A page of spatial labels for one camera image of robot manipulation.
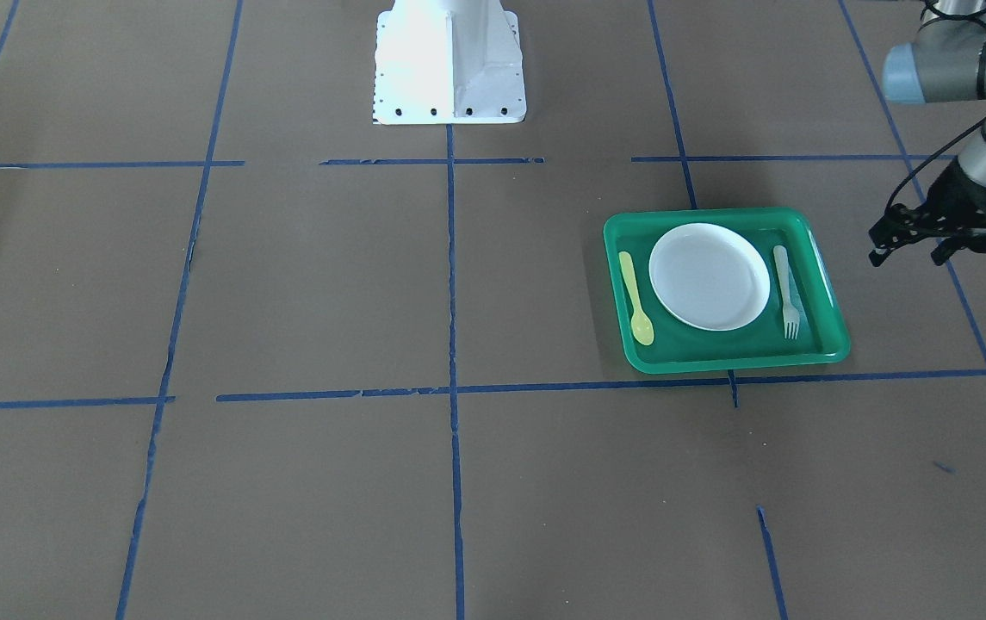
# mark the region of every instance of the plate rim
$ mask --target plate rim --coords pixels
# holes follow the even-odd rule
[[[681,229],[685,229],[685,232],[688,231],[689,227],[711,231],[714,235],[716,235],[716,239],[725,239],[726,242],[732,242],[728,243],[728,247],[740,251],[741,258],[745,260],[746,264],[749,264],[749,267],[751,267],[753,271],[757,272],[757,276],[760,276],[760,278],[758,278],[758,282],[763,285],[760,286],[760,307],[757,307],[756,313],[754,313],[752,317],[749,317],[749,319],[745,322],[740,323],[739,325],[722,326],[722,328],[696,325],[696,323],[681,317],[680,314],[675,313],[673,308],[669,307],[669,303],[666,302],[665,298],[662,297],[657,287],[657,278],[654,277],[654,267],[660,267],[654,262],[654,258],[657,256],[658,248],[661,247],[662,243],[666,242],[666,239],[670,239],[670,237],[674,236],[674,234],[679,234]],[[757,251],[756,246],[753,246],[753,244],[749,242],[749,239],[745,239],[740,232],[734,231],[732,228],[709,222],[686,222],[685,224],[674,226],[673,228],[669,228],[668,231],[665,231],[665,234],[662,234],[657,239],[657,242],[654,243],[653,250],[650,250],[649,260],[647,262],[647,271],[649,276],[649,286],[653,288],[654,294],[657,295],[657,300],[661,302],[661,306],[665,308],[667,313],[671,314],[675,319],[677,319],[677,321],[685,323],[685,325],[692,326],[692,328],[696,328],[698,330],[710,332],[729,332],[733,330],[740,330],[741,328],[744,328],[744,326],[748,326],[749,323],[756,321],[757,318],[764,313],[765,307],[768,307],[768,299],[772,297],[772,275],[769,274],[768,263],[765,262],[763,256],[761,256],[760,252]],[[754,282],[753,286],[756,287],[758,282]]]

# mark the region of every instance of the plastic spoon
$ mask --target plastic spoon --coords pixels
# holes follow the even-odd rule
[[[623,283],[627,287],[627,293],[630,293],[631,306],[634,306],[634,313],[630,315],[630,333],[642,345],[650,346],[654,344],[654,323],[642,310],[642,299],[638,297],[638,279],[635,278],[634,263],[628,252],[619,252],[619,267],[623,268]]]

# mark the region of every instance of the tray rim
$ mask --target tray rim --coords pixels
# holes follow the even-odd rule
[[[832,317],[833,325],[828,325],[828,328],[834,329],[834,333],[840,335],[842,338],[842,345],[839,349],[831,350],[828,353],[820,352],[804,352],[804,353],[788,353],[785,356],[746,356],[746,357],[728,357],[721,358],[721,360],[691,360],[691,361],[669,361],[669,362],[647,362],[642,360],[638,356],[637,344],[634,341],[633,334],[630,333],[630,312],[629,303],[626,299],[625,287],[623,286],[623,275],[618,269],[618,248],[616,247],[616,232],[615,227],[624,220],[637,220],[642,219],[642,217],[657,217],[658,215],[663,215],[666,217],[671,217],[673,219],[673,227],[680,224],[690,224],[693,222],[706,222],[710,224],[717,224],[716,219],[718,215],[734,214],[739,212],[758,212],[760,215],[767,216],[777,216],[780,219],[792,219],[796,220],[798,225],[803,231],[803,239],[810,240],[810,249],[815,255],[816,267],[818,267],[818,276],[820,285],[824,285],[824,291],[828,296],[828,301],[830,301],[830,306],[834,317]],[[778,229],[787,229],[790,227],[780,226]],[[821,251],[819,250],[818,243],[816,243],[815,235],[810,228],[810,222],[803,213],[797,211],[795,208],[788,207],[753,207],[753,208],[708,208],[708,209],[681,209],[681,211],[641,211],[641,212],[626,212],[617,213],[611,217],[608,217],[607,221],[604,223],[604,250],[607,258],[608,271],[611,274],[611,292],[615,299],[615,308],[617,314],[617,320],[619,323],[619,334],[620,338],[623,340],[623,353],[627,357],[627,361],[630,362],[631,366],[638,369],[639,372],[653,375],[661,374],[683,374],[683,373],[694,373],[694,372],[710,372],[710,370],[725,370],[725,369],[764,369],[764,368],[785,368],[785,366],[803,366],[812,364],[831,364],[844,360],[848,357],[848,354],[852,350],[852,339],[850,334],[848,334],[848,329],[846,322],[844,322],[843,314],[840,312],[840,305],[838,299],[836,299],[836,293],[834,292],[834,285],[830,282],[828,274],[826,271],[826,264],[824,264],[821,256]],[[793,251],[791,244],[788,244],[788,251]],[[806,277],[809,278],[810,272],[806,272]]]

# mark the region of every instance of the white fork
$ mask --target white fork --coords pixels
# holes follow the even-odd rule
[[[787,260],[787,248],[773,247],[772,257],[776,259],[780,299],[784,300],[784,338],[796,340],[799,338],[799,310],[791,303],[791,265]]]

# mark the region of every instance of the white metal pedestal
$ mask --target white metal pedestal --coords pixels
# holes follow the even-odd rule
[[[519,19],[500,0],[397,0],[378,16],[374,119],[382,125],[520,122]]]

